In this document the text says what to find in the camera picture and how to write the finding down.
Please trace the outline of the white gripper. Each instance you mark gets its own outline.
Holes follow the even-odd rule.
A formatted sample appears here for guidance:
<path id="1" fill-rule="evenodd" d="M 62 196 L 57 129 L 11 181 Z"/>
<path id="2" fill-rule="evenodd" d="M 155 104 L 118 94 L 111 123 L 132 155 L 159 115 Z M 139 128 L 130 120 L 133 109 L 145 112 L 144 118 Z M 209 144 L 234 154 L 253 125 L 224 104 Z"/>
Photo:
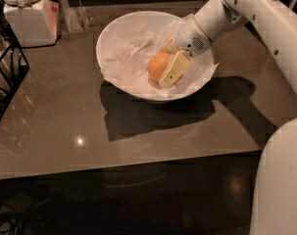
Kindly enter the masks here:
<path id="1" fill-rule="evenodd" d="M 161 47 L 163 52 L 170 53 L 170 59 L 159 80 L 159 85 L 162 88 L 174 85 L 189 68 L 191 58 L 201 56 L 211 46 L 211 40 L 196 20 L 188 19 L 175 37 L 167 40 Z"/>

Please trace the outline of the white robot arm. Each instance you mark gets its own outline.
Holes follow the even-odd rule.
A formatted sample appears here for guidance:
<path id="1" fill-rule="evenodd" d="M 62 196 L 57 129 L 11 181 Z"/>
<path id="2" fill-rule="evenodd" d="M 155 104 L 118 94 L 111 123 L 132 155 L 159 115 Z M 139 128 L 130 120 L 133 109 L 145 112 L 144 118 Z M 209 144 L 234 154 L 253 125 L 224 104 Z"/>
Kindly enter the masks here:
<path id="1" fill-rule="evenodd" d="M 297 95 L 297 14 L 279 0 L 209 0 L 164 48 L 170 86 L 223 32 L 250 22 Z M 250 235 L 297 235 L 297 118 L 267 142 L 256 175 Z"/>

